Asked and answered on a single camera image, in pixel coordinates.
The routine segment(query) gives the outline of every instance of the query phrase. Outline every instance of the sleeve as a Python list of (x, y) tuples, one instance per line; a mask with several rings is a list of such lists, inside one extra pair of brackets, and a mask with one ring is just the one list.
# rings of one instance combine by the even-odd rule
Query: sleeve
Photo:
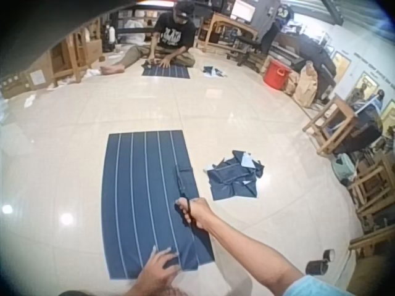
[(165, 18), (166, 18), (165, 14), (161, 14), (158, 17), (158, 20), (156, 21), (156, 24), (155, 24), (155, 27), (154, 27), (155, 32), (159, 32), (159, 33), (163, 32), (163, 30), (165, 29), (165, 24), (166, 24), (166, 19)]
[(304, 276), (288, 287), (283, 296), (352, 296), (312, 276)]
[(183, 36), (183, 42), (181, 45), (187, 48), (193, 47), (193, 42), (195, 40), (195, 32), (196, 32), (196, 27), (192, 23), (191, 26), (187, 30), (185, 30), (185, 35)]

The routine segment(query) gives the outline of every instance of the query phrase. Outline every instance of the red bucket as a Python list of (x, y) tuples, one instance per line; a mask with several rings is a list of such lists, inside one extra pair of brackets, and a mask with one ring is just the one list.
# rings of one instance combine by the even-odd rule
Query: red bucket
[(270, 60), (264, 82), (275, 89), (281, 89), (288, 78), (291, 69), (277, 60)]

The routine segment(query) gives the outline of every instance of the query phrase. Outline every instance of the wooden table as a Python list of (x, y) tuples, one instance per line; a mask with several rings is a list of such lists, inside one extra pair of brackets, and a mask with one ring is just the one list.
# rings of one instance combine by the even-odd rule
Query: wooden table
[(206, 39), (204, 40), (204, 43), (203, 43), (203, 48), (202, 48), (203, 52), (206, 52), (207, 45), (220, 47), (222, 49), (228, 49), (230, 51), (237, 51), (237, 50), (235, 50), (235, 48), (233, 48), (231, 46), (227, 46), (227, 45), (223, 45), (223, 44), (217, 44), (217, 43), (210, 43), (209, 42), (211, 31), (213, 29), (214, 24), (217, 23), (217, 22), (221, 22), (221, 23), (224, 23), (224, 24), (226, 23), (226, 24), (229, 24), (232, 27), (236, 27), (236, 28), (239, 28), (240, 30), (250, 32), (251, 35), (252, 35), (252, 39), (255, 39), (257, 37), (257, 35), (258, 35), (258, 31), (255, 30), (253, 27), (250, 27), (249, 25), (246, 25), (245, 23), (241, 23), (241, 22), (237, 22), (236, 20), (232, 20), (231, 18), (229, 18), (229, 17), (227, 17), (225, 15), (218, 14), (218, 13), (214, 12), (214, 14), (213, 14), (213, 16), (211, 18), (209, 31), (207, 32)]

